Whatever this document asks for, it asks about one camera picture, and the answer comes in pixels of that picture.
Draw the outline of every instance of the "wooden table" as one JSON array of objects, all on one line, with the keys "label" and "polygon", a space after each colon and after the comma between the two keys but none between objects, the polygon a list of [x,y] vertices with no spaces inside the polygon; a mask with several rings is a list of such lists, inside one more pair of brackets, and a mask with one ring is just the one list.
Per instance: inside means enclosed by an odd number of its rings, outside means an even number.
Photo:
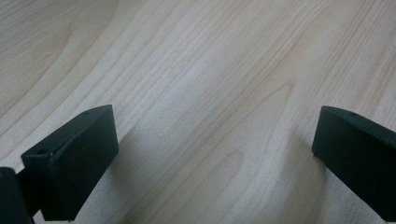
[{"label": "wooden table", "polygon": [[112,104],[75,223],[383,223],[311,145],[322,105],[396,130],[395,61],[392,0],[3,0],[0,165]]}]

